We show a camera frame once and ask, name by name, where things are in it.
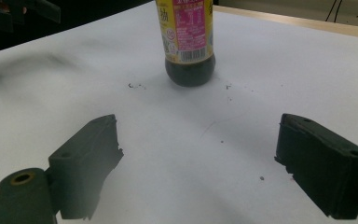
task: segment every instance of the bottle bottom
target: bottle bottom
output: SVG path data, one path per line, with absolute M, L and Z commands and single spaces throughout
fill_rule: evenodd
M 168 76 L 183 87 L 196 87 L 207 83 L 212 77 L 215 64 L 214 54 L 203 62 L 193 64 L 172 63 L 165 59 Z

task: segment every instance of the white table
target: white table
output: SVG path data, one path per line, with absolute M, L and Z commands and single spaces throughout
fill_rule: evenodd
M 282 113 L 358 145 L 358 37 L 216 12 L 214 43 L 213 79 L 191 89 L 165 74 L 154 3 L 1 51 L 0 180 L 116 114 L 125 155 L 90 223 L 358 223 L 274 161 Z

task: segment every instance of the plastic bottle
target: plastic bottle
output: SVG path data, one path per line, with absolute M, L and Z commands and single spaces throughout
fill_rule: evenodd
M 165 69 L 184 87 L 200 86 L 211 78 L 213 0 L 156 0 Z

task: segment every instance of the bottle label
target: bottle label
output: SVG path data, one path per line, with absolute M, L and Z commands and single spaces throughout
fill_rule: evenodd
M 213 55 L 213 0 L 156 0 L 167 60 L 189 64 Z

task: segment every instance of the cable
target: cable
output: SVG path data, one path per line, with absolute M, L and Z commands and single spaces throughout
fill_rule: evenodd
M 328 21 L 328 18 L 330 17 L 331 12 L 333 11 L 334 6 L 336 5 L 336 2 L 337 2 L 337 0 L 335 0 L 335 1 L 334 1 L 334 4 L 331 6 L 331 8 L 330 8 L 330 12 L 328 13 L 328 16 L 327 16 L 327 18 L 326 18 L 326 20 L 325 20 L 325 21 Z
M 342 0 L 339 1 L 338 8 L 337 8 L 337 11 L 336 11 L 336 16 L 335 16 L 335 18 L 334 18 L 334 22 L 336 22 L 336 20 L 337 20 L 337 15 L 338 15 L 339 7 L 341 6 L 341 3 L 342 3 Z

